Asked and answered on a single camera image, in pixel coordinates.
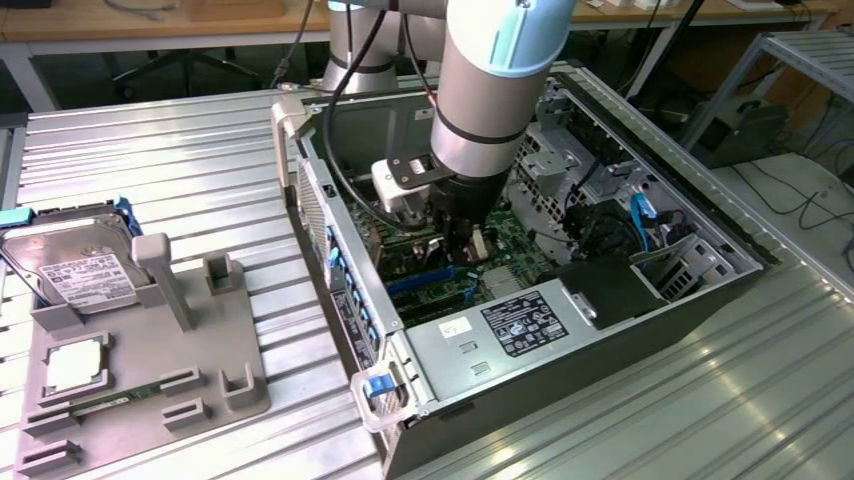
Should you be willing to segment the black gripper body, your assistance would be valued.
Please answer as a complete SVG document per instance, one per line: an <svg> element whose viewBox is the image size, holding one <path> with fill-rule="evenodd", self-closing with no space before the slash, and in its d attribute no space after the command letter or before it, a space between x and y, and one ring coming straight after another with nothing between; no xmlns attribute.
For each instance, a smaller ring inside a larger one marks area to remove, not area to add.
<svg viewBox="0 0 854 480"><path fill-rule="evenodd" d="M483 226L506 186L506 173L490 177L453 175L430 187L434 226L449 238L470 238Z"/></svg>

